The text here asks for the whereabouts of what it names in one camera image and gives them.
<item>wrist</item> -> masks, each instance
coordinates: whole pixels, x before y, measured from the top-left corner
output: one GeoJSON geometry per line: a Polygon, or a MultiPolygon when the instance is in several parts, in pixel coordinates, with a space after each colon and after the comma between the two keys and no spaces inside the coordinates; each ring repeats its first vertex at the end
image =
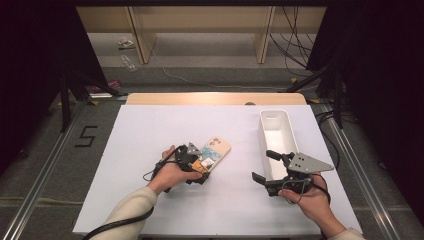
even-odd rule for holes
{"type": "Polygon", "coordinates": [[[161,192],[168,189],[164,184],[161,184],[159,181],[155,181],[155,180],[152,180],[151,182],[149,182],[147,184],[147,187],[152,189],[156,193],[156,196],[159,196],[161,192]]]}
{"type": "Polygon", "coordinates": [[[337,234],[346,230],[343,224],[341,224],[333,214],[325,218],[314,220],[314,222],[318,225],[327,238],[336,236],[337,234]]]}

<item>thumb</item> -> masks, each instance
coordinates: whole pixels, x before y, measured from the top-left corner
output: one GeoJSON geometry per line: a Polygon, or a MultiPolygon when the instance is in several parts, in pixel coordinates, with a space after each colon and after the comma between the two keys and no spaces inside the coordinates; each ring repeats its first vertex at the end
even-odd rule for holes
{"type": "Polygon", "coordinates": [[[199,172],[185,172],[185,178],[189,180],[195,180],[202,177],[202,174],[199,172]]]}
{"type": "Polygon", "coordinates": [[[293,192],[292,190],[289,190],[289,189],[280,190],[278,192],[278,195],[285,197],[292,202],[297,202],[300,198],[299,194],[297,194],[297,193],[295,193],[295,192],[293,192]]]}

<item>white box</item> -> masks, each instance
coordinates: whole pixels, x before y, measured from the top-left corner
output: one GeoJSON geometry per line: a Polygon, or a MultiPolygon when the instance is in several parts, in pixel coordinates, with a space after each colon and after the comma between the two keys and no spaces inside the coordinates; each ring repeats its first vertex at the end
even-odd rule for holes
{"type": "Polygon", "coordinates": [[[280,180],[287,176],[283,161],[266,156],[267,150],[280,154],[298,153],[289,115],[283,110],[263,110],[259,120],[259,141],[267,181],[280,180]]]}

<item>aluminum rail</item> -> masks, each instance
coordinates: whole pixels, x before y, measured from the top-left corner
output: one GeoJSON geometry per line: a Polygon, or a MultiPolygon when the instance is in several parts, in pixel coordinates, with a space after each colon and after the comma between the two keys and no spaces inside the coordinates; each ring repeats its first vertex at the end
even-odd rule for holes
{"type": "MultiPolygon", "coordinates": [[[[329,104],[323,104],[323,110],[328,112],[331,109],[329,104]]],[[[377,192],[371,184],[367,174],[364,171],[361,163],[359,162],[358,157],[355,154],[352,146],[350,145],[349,140],[347,139],[343,129],[340,129],[337,123],[331,118],[329,119],[330,127],[333,130],[334,136],[337,139],[338,144],[340,145],[344,155],[346,156],[347,162],[352,169],[353,175],[356,178],[356,181],[361,188],[362,193],[364,194],[365,200],[367,201],[375,220],[377,221],[378,226],[384,236],[384,239],[387,240],[396,240],[401,239],[396,227],[393,224],[393,221],[386,210],[383,202],[378,197],[377,192]]]]}
{"type": "Polygon", "coordinates": [[[29,193],[25,197],[18,212],[12,219],[7,232],[3,237],[3,240],[19,239],[35,208],[35,205],[37,204],[38,198],[43,192],[44,187],[46,186],[53,170],[55,169],[56,163],[59,160],[64,147],[66,146],[66,142],[72,132],[73,126],[85,105],[86,102],[78,102],[75,106],[74,116],[72,117],[69,126],[65,129],[64,132],[60,133],[55,146],[53,147],[53,150],[50,152],[49,157],[47,158],[43,168],[40,171],[40,174],[32,185],[29,193]]]}

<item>finger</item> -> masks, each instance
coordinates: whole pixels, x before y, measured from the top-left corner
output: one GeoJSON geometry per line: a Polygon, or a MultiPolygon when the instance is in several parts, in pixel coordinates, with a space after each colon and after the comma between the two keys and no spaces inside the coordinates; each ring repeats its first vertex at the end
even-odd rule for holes
{"type": "Polygon", "coordinates": [[[174,150],[175,150],[175,146],[172,145],[168,150],[162,152],[162,158],[166,158],[174,150]]]}
{"type": "Polygon", "coordinates": [[[300,195],[293,192],[292,190],[283,189],[278,192],[279,196],[285,197],[292,202],[297,202],[300,199],[300,195]]]}
{"type": "Polygon", "coordinates": [[[185,178],[188,180],[196,180],[202,177],[199,172],[184,172],[185,178]]]}

